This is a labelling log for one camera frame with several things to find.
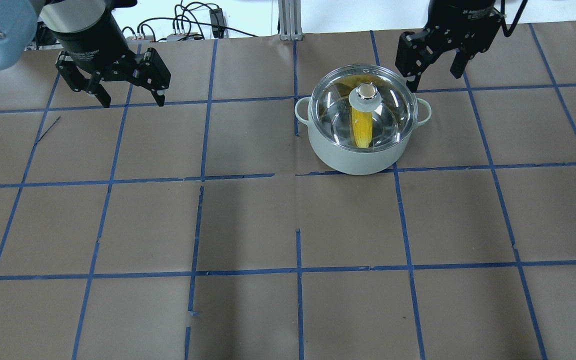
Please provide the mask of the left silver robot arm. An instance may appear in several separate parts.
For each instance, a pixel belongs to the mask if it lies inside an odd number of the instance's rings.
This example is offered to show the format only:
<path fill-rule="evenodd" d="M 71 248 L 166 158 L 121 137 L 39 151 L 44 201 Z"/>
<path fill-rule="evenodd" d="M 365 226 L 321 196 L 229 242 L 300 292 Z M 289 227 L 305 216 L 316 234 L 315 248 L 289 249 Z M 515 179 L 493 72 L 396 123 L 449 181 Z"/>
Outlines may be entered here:
<path fill-rule="evenodd" d="M 128 82 L 165 104 L 171 73 L 155 48 L 133 52 L 112 11 L 135 0 L 0 0 L 0 71 L 11 68 L 37 31 L 37 21 L 62 45 L 55 68 L 73 92 L 84 92 L 103 107 L 111 96 L 103 82 Z"/>

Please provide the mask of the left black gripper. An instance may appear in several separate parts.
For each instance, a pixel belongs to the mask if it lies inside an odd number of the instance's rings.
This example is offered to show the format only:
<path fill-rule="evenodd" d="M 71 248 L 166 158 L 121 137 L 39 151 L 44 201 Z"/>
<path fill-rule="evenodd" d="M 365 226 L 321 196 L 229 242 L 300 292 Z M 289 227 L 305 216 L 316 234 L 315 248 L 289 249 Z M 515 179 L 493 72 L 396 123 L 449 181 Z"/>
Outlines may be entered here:
<path fill-rule="evenodd" d="M 146 89 L 164 107 L 169 69 L 155 48 L 130 50 L 110 10 L 46 10 L 45 23 L 64 48 L 55 68 L 71 91 L 109 109 L 112 98 L 101 83 L 124 81 Z"/>

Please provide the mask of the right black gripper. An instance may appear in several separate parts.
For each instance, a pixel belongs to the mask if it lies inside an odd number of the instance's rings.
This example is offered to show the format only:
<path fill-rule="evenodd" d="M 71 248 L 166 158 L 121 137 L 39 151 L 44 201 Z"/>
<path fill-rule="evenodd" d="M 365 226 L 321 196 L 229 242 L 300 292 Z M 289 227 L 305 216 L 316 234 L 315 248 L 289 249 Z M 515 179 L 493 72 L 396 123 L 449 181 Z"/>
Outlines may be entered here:
<path fill-rule="evenodd" d="M 471 59 L 489 50 L 504 24 L 494 0 L 431 0 L 425 30 L 400 34 L 395 67 L 409 91 L 416 92 L 441 53 L 456 49 L 450 73 L 460 79 Z"/>

